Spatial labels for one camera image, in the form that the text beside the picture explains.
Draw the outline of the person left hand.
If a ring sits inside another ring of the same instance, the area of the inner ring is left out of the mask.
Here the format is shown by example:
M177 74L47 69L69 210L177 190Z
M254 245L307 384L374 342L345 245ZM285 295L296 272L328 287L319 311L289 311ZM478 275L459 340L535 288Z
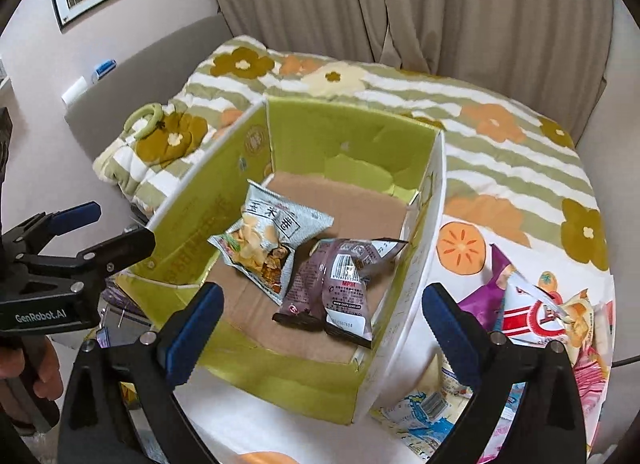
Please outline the person left hand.
M21 349L1 348L0 354L2 380L17 377L24 371L25 358ZM40 362L35 367L38 373L38 380L34 384L35 394L50 401L60 398L64 392L60 362L48 337L44 339Z

